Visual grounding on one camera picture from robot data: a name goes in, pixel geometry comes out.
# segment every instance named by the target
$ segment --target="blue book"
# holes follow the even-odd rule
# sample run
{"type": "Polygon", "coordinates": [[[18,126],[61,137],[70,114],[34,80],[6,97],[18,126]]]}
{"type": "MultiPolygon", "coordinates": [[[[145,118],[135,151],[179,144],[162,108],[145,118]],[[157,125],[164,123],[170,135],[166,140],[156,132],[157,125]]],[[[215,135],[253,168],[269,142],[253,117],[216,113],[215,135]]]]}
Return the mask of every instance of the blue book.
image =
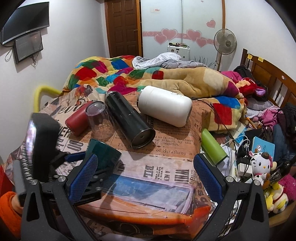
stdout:
{"type": "Polygon", "coordinates": [[[253,153],[255,153],[255,149],[257,149],[258,152],[267,152],[271,155],[272,159],[274,158],[275,145],[273,143],[254,137],[252,144],[253,153]]]}

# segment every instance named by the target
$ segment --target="door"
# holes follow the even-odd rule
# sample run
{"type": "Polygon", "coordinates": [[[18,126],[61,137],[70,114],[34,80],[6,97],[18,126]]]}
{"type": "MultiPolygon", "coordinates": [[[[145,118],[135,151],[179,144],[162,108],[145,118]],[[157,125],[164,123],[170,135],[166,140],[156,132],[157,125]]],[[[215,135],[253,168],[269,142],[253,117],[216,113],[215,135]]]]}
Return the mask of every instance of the door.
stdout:
{"type": "Polygon", "coordinates": [[[110,57],[139,55],[137,0],[106,0],[110,57]]]}

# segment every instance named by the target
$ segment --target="black tumbler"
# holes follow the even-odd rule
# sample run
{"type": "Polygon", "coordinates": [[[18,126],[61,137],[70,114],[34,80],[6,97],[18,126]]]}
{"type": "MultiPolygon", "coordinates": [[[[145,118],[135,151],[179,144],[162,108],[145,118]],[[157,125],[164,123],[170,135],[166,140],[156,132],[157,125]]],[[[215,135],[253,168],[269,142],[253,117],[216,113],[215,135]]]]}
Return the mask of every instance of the black tumbler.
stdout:
{"type": "Polygon", "coordinates": [[[155,137],[155,130],[141,117],[122,94],[106,94],[105,104],[133,149],[140,149],[155,137]]]}

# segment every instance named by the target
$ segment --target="fan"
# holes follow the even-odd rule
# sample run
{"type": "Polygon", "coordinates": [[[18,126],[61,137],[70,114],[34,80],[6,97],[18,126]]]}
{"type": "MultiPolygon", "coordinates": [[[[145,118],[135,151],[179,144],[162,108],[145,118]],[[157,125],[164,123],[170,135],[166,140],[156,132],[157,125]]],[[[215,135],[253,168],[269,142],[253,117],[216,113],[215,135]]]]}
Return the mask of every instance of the fan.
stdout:
{"type": "Polygon", "coordinates": [[[222,55],[231,54],[237,46],[237,40],[234,36],[234,33],[226,28],[220,29],[215,34],[214,46],[218,51],[216,64],[218,65],[217,70],[219,71],[222,55]]]}

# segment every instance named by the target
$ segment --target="yellow foam pipe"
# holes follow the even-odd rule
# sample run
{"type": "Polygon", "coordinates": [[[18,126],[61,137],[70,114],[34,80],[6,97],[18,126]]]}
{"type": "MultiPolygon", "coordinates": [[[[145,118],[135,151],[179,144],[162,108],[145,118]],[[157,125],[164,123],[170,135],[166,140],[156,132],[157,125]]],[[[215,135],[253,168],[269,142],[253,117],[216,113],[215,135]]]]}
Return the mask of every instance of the yellow foam pipe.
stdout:
{"type": "Polygon", "coordinates": [[[57,90],[55,88],[52,88],[48,85],[41,85],[35,90],[34,94],[34,112],[40,111],[40,95],[42,92],[47,92],[52,95],[60,95],[62,92],[60,90],[57,90]]]}

